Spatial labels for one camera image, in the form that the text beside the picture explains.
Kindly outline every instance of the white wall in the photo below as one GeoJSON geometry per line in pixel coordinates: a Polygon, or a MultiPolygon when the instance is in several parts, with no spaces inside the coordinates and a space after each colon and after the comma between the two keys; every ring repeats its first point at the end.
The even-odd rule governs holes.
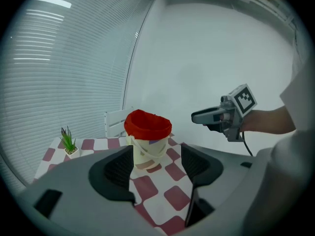
{"type": "MultiPolygon", "coordinates": [[[[290,81],[292,47],[270,26],[209,4],[167,6],[154,30],[150,58],[148,50],[137,50],[146,59],[142,66],[133,65],[128,103],[137,108],[140,97],[134,94],[143,93],[140,108],[170,119],[182,141],[247,154],[243,143],[229,143],[223,134],[192,123],[190,115],[219,105],[222,95],[243,83],[255,95],[256,109],[282,106],[279,95],[290,81]]],[[[245,136],[253,154],[283,137],[254,132],[245,136]]]]}
{"type": "Polygon", "coordinates": [[[166,0],[155,0],[143,23],[130,63],[124,108],[140,108],[152,47],[165,8],[166,0]]]}

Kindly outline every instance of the small potted plant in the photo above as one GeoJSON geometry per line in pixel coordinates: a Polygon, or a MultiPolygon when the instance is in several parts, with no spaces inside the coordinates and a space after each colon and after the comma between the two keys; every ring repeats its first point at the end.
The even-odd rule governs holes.
{"type": "Polygon", "coordinates": [[[66,132],[63,128],[61,128],[61,135],[63,136],[61,138],[61,141],[63,142],[64,145],[64,152],[68,157],[71,159],[77,158],[80,156],[80,149],[75,146],[75,140],[72,143],[72,137],[71,137],[71,132],[67,126],[68,132],[66,132]]]}

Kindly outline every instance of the table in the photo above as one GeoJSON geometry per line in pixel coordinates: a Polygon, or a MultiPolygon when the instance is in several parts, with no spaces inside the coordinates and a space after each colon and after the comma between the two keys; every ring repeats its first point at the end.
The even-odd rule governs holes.
{"type": "MultiPolygon", "coordinates": [[[[155,168],[133,168],[129,190],[135,195],[134,208],[154,228],[169,236],[185,228],[192,183],[182,166],[182,142],[171,134],[168,143],[166,155],[155,168]]],[[[81,148],[81,156],[125,145],[125,137],[76,140],[76,146],[81,148]]],[[[34,181],[56,165],[71,160],[63,149],[60,138],[55,138],[39,164],[34,181]]]]}

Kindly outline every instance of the red cloth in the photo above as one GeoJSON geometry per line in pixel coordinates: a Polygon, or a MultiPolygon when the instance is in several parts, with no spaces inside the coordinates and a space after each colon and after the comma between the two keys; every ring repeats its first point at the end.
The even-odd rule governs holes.
{"type": "Polygon", "coordinates": [[[140,109],[127,116],[124,127],[129,136],[140,140],[161,140],[172,131],[172,124],[168,119],[140,109]]]}

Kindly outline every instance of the green plant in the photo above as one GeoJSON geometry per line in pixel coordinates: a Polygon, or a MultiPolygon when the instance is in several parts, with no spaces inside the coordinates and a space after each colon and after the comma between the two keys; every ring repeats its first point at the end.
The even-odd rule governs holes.
{"type": "Polygon", "coordinates": [[[63,128],[61,128],[61,135],[63,136],[61,139],[64,147],[65,147],[65,151],[71,155],[72,153],[75,152],[75,150],[77,149],[77,147],[75,146],[75,140],[72,143],[72,137],[71,137],[71,132],[67,126],[68,132],[66,132],[63,128]]]}

